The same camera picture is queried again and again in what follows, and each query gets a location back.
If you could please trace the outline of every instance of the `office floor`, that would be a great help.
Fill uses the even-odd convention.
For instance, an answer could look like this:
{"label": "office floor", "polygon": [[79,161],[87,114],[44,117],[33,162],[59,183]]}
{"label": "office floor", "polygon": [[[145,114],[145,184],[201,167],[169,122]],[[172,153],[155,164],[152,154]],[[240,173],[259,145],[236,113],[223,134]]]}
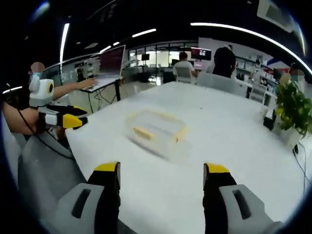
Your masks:
{"label": "office floor", "polygon": [[[161,83],[162,83],[161,77],[157,77],[157,78],[154,77],[154,78],[150,78],[150,82],[148,83],[140,83],[138,81],[135,81],[131,83],[122,84],[119,88],[121,100],[126,99],[127,97],[130,97],[141,91],[156,87],[157,85],[160,85]],[[98,95],[100,91],[101,90],[90,94],[90,102],[89,102],[88,94],[86,92],[82,92],[79,90],[71,92],[68,96],[69,96],[71,105],[79,106],[82,109],[86,110],[88,114],[91,114],[92,111],[91,111],[90,103],[92,105],[93,112],[96,112],[98,109],[102,109],[110,105],[103,98],[107,99],[109,102],[112,102],[116,94],[114,85],[107,86],[101,92],[101,96],[103,98],[101,98]]]}

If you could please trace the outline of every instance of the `led strip light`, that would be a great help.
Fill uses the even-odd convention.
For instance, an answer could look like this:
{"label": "led strip light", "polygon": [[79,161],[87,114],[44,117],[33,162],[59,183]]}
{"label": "led strip light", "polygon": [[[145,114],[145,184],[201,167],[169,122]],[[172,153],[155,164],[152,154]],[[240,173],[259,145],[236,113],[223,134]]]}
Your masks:
{"label": "led strip light", "polygon": [[256,33],[254,31],[251,31],[251,30],[248,30],[245,28],[240,28],[240,27],[235,27],[235,26],[220,24],[220,23],[191,23],[191,26],[211,26],[211,27],[230,28],[230,29],[242,31],[242,32],[249,33],[249,34],[255,35],[257,37],[260,37],[264,40],[267,40],[267,41],[273,43],[274,45],[277,45],[279,48],[285,50],[287,53],[289,53],[291,56],[293,56],[297,61],[299,61],[312,75],[312,70],[309,68],[309,66],[301,58],[299,58],[293,51],[291,51],[290,49],[288,49],[284,45],[278,43],[277,41],[275,41],[269,37],[266,37],[265,35],[262,35],[260,33]]}

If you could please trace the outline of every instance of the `wall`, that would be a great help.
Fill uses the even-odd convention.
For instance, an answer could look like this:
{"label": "wall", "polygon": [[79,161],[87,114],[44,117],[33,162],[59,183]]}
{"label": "wall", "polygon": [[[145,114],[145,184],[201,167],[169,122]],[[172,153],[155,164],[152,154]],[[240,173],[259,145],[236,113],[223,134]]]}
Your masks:
{"label": "wall", "polygon": [[[212,65],[213,60],[214,60],[214,55],[215,52],[218,48],[223,47],[225,45],[232,45],[233,46],[233,52],[236,56],[243,57],[243,58],[248,58],[251,60],[256,60],[257,56],[262,56],[263,60],[270,60],[273,57],[256,49],[253,49],[248,46],[236,44],[236,43],[231,43],[228,41],[222,41],[222,40],[215,40],[212,38],[198,38],[198,47],[200,48],[205,48],[205,49],[210,49],[212,51],[212,60],[206,62],[205,68],[208,68],[208,66]],[[285,68],[288,67],[286,64],[282,62],[274,63],[269,66],[270,68]]]}

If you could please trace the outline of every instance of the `black shirt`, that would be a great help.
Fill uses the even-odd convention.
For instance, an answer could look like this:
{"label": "black shirt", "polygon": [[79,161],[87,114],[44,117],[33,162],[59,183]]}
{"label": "black shirt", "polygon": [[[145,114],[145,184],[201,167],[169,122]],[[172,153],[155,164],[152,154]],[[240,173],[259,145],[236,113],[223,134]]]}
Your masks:
{"label": "black shirt", "polygon": [[218,48],[214,54],[213,74],[231,78],[235,63],[235,54],[229,48]]}

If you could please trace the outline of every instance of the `white chair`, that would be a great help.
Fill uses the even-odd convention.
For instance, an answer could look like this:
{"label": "white chair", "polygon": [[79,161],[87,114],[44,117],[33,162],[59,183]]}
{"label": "white chair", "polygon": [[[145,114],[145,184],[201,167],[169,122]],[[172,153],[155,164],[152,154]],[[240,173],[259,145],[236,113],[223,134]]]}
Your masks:
{"label": "white chair", "polygon": [[241,97],[245,97],[247,93],[247,87],[240,85],[234,79],[206,72],[199,73],[196,84],[218,89]]}
{"label": "white chair", "polygon": [[176,67],[175,68],[177,73],[177,82],[183,82],[183,83],[196,83],[196,78],[192,76],[192,72],[188,67]]}
{"label": "white chair", "polygon": [[249,99],[263,104],[267,89],[268,87],[265,85],[262,85],[260,83],[254,83],[252,90],[249,94]]}

